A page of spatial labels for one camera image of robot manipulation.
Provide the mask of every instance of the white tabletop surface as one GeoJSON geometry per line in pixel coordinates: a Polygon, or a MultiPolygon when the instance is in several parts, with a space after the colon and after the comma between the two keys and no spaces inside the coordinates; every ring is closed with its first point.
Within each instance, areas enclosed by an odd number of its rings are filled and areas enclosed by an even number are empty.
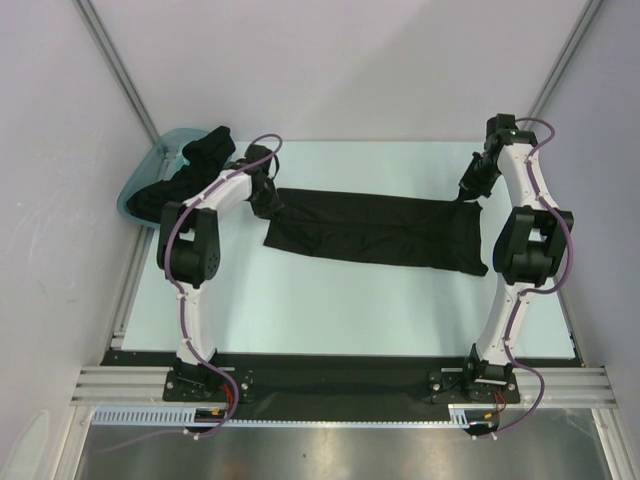
{"type": "MultiPolygon", "coordinates": [[[[246,143],[238,143],[244,151],[246,143]]],[[[452,200],[481,148],[475,143],[287,142],[279,187],[452,200]]],[[[511,205],[504,181],[483,199],[485,277],[431,268],[310,258],[262,245],[268,222],[242,204],[220,223],[222,262],[203,292],[219,351],[354,355],[466,355],[489,315],[493,244],[511,205]]],[[[146,258],[122,348],[175,350],[176,292],[146,258]]],[[[573,358],[556,295],[537,297],[520,356],[573,358]]]]}

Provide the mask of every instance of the cable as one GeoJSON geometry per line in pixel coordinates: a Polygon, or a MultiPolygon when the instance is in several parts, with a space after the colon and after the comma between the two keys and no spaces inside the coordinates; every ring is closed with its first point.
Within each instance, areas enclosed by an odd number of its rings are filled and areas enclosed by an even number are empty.
{"type": "Polygon", "coordinates": [[[516,120],[516,122],[523,122],[523,121],[539,123],[549,129],[549,136],[531,149],[525,161],[526,161],[527,175],[529,177],[529,181],[531,182],[531,185],[533,186],[533,190],[537,200],[545,209],[547,209],[547,211],[551,215],[553,215],[553,217],[558,222],[558,225],[560,225],[560,228],[562,229],[562,233],[564,234],[564,237],[567,243],[567,264],[565,266],[564,272],[562,273],[562,276],[560,277],[560,280],[558,280],[558,282],[553,287],[548,288],[546,290],[538,289],[538,288],[525,288],[524,290],[522,290],[522,292],[520,292],[520,294],[518,295],[518,298],[514,302],[513,309],[511,310],[511,314],[509,315],[509,320],[507,322],[507,327],[505,329],[505,334],[503,338],[504,350],[505,350],[505,353],[507,354],[507,357],[509,358],[509,361],[514,367],[521,368],[522,370],[532,373],[533,375],[538,377],[538,380],[540,381],[540,393],[538,393],[538,397],[533,402],[533,405],[531,405],[531,408],[527,410],[527,412],[522,417],[520,417],[513,423],[510,423],[509,425],[506,425],[505,427],[501,428],[500,430],[498,430],[497,433],[511,430],[516,426],[520,425],[526,418],[531,416],[536,411],[540,403],[542,402],[542,398],[544,397],[544,392],[546,389],[544,377],[542,376],[542,374],[538,372],[536,369],[529,367],[527,365],[524,365],[519,361],[517,361],[515,359],[515,356],[513,355],[513,352],[511,351],[511,345],[510,345],[511,330],[513,329],[513,324],[515,323],[518,310],[520,309],[520,305],[522,304],[521,299],[523,296],[527,295],[528,293],[549,295],[551,293],[557,292],[567,282],[567,279],[569,278],[569,274],[571,273],[571,269],[573,268],[573,241],[571,239],[571,232],[569,231],[569,226],[564,221],[562,216],[549,204],[549,202],[544,198],[544,196],[540,195],[540,185],[538,184],[538,180],[536,179],[535,173],[533,171],[533,166],[532,166],[533,155],[536,154],[546,144],[548,144],[553,139],[553,137],[555,137],[556,130],[555,128],[553,128],[553,125],[551,125],[549,122],[546,122],[545,120],[541,120],[539,118],[524,117],[516,120]]]}
{"type": "MultiPolygon", "coordinates": [[[[171,230],[171,233],[169,235],[169,239],[167,241],[167,247],[165,250],[165,254],[164,254],[164,271],[165,271],[165,275],[167,276],[167,279],[169,280],[169,282],[176,287],[176,289],[178,290],[178,292],[180,293],[180,331],[182,333],[182,339],[185,342],[185,345],[187,347],[187,349],[189,350],[189,352],[191,352],[191,354],[194,356],[194,358],[196,360],[198,360],[198,362],[202,363],[206,368],[208,368],[209,370],[211,370],[212,372],[214,372],[217,375],[220,375],[222,378],[224,378],[230,385],[231,385],[231,389],[232,392],[231,393],[231,399],[232,399],[232,403],[229,406],[229,411],[227,412],[227,415],[221,419],[218,424],[211,428],[210,430],[208,430],[205,433],[196,433],[194,435],[192,435],[192,438],[194,440],[198,440],[199,438],[207,438],[210,437],[212,435],[214,435],[215,433],[218,432],[218,430],[220,430],[220,428],[227,423],[234,415],[236,408],[238,407],[238,401],[240,399],[240,391],[238,390],[238,384],[235,382],[235,380],[233,379],[233,377],[231,377],[231,375],[229,375],[227,372],[225,372],[224,370],[219,369],[218,367],[216,367],[215,365],[210,364],[209,362],[207,362],[204,358],[202,358],[202,356],[197,352],[197,350],[194,348],[193,344],[191,343],[191,337],[189,337],[189,332],[187,331],[187,325],[186,325],[186,317],[185,317],[185,304],[186,304],[186,292],[184,290],[184,288],[182,288],[182,285],[180,285],[176,279],[173,277],[173,275],[171,274],[171,251],[173,249],[173,244],[176,241],[176,238],[178,237],[178,234],[180,232],[180,228],[182,227],[182,224],[185,222],[186,218],[191,214],[191,212],[193,212],[193,210],[195,210],[195,208],[200,205],[204,199],[206,199],[209,195],[211,195],[213,192],[215,192],[218,188],[220,188],[220,186],[222,186],[224,183],[226,183],[229,179],[237,177],[238,175],[251,170],[255,167],[258,167],[260,165],[262,165],[265,162],[268,162],[269,160],[271,160],[271,158],[275,157],[276,154],[280,151],[280,149],[282,148],[282,144],[284,143],[284,141],[282,140],[282,137],[278,134],[275,133],[267,133],[265,135],[261,135],[258,138],[256,138],[255,140],[253,140],[249,146],[247,147],[247,149],[249,147],[251,147],[252,145],[255,145],[257,142],[259,142],[260,140],[263,140],[265,138],[275,138],[278,141],[278,146],[267,156],[261,158],[260,160],[256,160],[253,163],[249,163],[237,170],[234,170],[231,174],[229,174],[227,176],[227,178],[221,178],[218,179],[216,182],[213,183],[213,185],[211,185],[211,187],[206,190],[204,192],[204,194],[199,197],[198,199],[196,199],[191,205],[189,205],[185,211],[182,213],[182,215],[180,215],[180,217],[178,218],[178,220],[176,221],[176,224],[173,227],[173,230],[171,230]]],[[[115,450],[118,450],[120,448],[124,448],[124,447],[129,447],[131,445],[135,445],[137,443],[143,442],[145,440],[148,440],[150,438],[154,438],[154,437],[158,437],[161,435],[165,435],[165,434],[170,434],[170,433],[181,433],[181,434],[188,434],[189,432],[186,429],[166,429],[166,430],[159,430],[157,432],[152,432],[149,433],[147,435],[143,435],[141,437],[138,438],[134,438],[132,440],[128,440],[126,442],[120,443],[118,445],[114,445],[112,447],[108,447],[102,450],[98,450],[98,453],[109,453],[109,452],[113,452],[115,450]]]]}

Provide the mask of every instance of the crumpled black cloth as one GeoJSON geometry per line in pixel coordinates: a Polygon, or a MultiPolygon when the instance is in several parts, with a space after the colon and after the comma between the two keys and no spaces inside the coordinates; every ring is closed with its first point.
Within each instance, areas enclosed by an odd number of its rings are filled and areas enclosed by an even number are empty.
{"type": "Polygon", "coordinates": [[[220,126],[206,137],[188,143],[182,154],[189,165],[171,180],[161,180],[134,193],[127,200],[129,212],[138,218],[160,223],[162,207],[169,201],[183,202],[213,182],[227,159],[236,151],[231,130],[220,126]]]}
{"type": "Polygon", "coordinates": [[[267,247],[360,263],[484,276],[477,202],[278,189],[267,247]]]}

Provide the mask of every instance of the black cloth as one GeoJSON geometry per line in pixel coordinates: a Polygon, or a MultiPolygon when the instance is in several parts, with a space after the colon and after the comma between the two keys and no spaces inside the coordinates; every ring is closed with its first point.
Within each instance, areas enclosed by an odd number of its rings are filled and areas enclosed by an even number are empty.
{"type": "Polygon", "coordinates": [[[483,276],[478,203],[278,189],[264,245],[312,257],[483,276]]]}
{"type": "Polygon", "coordinates": [[[178,170],[171,180],[162,180],[134,193],[127,208],[135,217],[160,223],[162,207],[169,201],[183,202],[213,182],[227,159],[236,151],[228,127],[218,127],[206,137],[188,143],[182,155],[189,165],[178,170]]]}

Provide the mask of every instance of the wall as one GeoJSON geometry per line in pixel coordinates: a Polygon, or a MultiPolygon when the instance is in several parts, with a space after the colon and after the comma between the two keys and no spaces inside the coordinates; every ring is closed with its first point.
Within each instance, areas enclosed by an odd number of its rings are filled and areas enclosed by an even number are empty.
{"type": "Polygon", "coordinates": [[[608,2],[545,118],[558,136],[541,154],[554,197],[574,211],[567,286],[589,363],[604,364],[640,445],[640,2],[608,2]]]}
{"type": "Polygon", "coordinates": [[[161,133],[236,140],[482,140],[527,113],[585,3],[95,0],[161,133]]]}
{"type": "Polygon", "coordinates": [[[58,447],[135,236],[115,198],[149,144],[71,1],[6,3],[0,63],[1,471],[41,409],[43,465],[58,447]]]}

